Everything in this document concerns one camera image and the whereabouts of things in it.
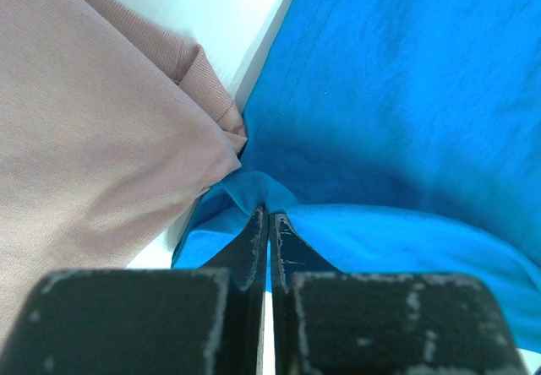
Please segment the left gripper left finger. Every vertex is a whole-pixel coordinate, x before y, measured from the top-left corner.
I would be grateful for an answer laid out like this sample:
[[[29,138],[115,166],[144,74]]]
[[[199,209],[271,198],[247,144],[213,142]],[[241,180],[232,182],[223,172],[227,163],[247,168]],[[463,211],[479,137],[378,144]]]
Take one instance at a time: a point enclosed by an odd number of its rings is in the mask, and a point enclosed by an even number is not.
[[[257,374],[265,313],[268,212],[258,206],[245,227],[204,269],[227,271],[213,331],[214,374]]]

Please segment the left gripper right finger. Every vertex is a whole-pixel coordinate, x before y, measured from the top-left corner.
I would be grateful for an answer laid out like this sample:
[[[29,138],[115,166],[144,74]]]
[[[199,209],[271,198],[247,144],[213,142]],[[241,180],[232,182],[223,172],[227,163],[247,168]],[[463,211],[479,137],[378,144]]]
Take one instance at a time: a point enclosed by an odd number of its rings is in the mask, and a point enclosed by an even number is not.
[[[285,213],[269,215],[270,283],[273,306],[275,368],[287,374],[295,313],[290,296],[292,277],[297,273],[328,273],[338,270],[323,258],[294,229]]]

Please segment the blue t shirt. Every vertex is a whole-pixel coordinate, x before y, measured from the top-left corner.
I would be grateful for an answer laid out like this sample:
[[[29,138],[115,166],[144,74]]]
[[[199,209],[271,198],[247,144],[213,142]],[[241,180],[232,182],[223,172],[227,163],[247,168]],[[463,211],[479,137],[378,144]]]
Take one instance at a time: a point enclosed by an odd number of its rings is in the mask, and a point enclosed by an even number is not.
[[[539,350],[540,0],[292,0],[243,117],[175,268],[264,204],[340,270],[479,278]]]

